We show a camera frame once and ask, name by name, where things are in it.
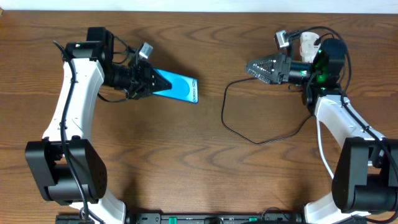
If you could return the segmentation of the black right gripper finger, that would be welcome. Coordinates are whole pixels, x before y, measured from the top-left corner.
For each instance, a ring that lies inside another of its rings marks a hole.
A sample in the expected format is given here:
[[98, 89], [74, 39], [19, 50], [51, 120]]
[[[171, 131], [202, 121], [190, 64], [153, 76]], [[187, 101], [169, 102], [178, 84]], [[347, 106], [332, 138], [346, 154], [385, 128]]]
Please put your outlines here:
[[274, 78], [271, 73], [266, 72], [266, 71], [261, 70], [260, 72], [258, 72], [258, 71], [249, 69], [249, 70], [246, 70], [246, 72], [248, 74], [252, 75], [254, 78], [257, 78], [267, 84], [279, 84], [280, 83], [280, 81], [277, 78]]
[[259, 59], [250, 60], [246, 70], [272, 71], [276, 63], [277, 54], [268, 55]]

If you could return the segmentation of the blue Galaxy smartphone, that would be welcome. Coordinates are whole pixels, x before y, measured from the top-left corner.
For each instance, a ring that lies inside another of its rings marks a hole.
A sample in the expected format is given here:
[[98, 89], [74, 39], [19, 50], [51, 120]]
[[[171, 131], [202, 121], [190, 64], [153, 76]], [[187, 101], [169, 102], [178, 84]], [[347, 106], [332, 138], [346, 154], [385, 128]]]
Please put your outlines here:
[[157, 96], [198, 103], [198, 80], [156, 68], [155, 71], [172, 84], [171, 89], [154, 92]]

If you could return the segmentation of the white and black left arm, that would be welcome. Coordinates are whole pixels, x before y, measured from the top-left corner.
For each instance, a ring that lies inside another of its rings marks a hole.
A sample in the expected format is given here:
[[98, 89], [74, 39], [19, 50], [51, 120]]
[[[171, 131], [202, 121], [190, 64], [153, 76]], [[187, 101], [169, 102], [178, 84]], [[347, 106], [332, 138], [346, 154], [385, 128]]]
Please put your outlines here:
[[171, 89], [171, 83], [148, 62], [152, 46], [126, 46], [115, 62], [116, 36], [90, 27], [83, 42], [60, 48], [63, 84], [52, 120], [41, 140], [26, 145], [25, 159], [42, 198], [79, 211], [67, 223], [133, 223], [125, 202], [108, 189], [104, 162], [91, 144], [96, 100], [102, 86], [137, 100]]

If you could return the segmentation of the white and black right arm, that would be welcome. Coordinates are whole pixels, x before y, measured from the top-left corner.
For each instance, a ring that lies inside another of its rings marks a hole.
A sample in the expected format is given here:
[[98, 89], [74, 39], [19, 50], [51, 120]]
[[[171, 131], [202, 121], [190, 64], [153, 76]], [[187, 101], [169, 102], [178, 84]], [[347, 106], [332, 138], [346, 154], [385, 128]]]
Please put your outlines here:
[[298, 84], [302, 101], [341, 147], [332, 172], [331, 192], [304, 207], [307, 223], [367, 221], [370, 214], [393, 212], [397, 218], [397, 140], [365, 122], [338, 83], [348, 59], [340, 39], [325, 39], [312, 62], [277, 53], [246, 65], [246, 72], [267, 84]]

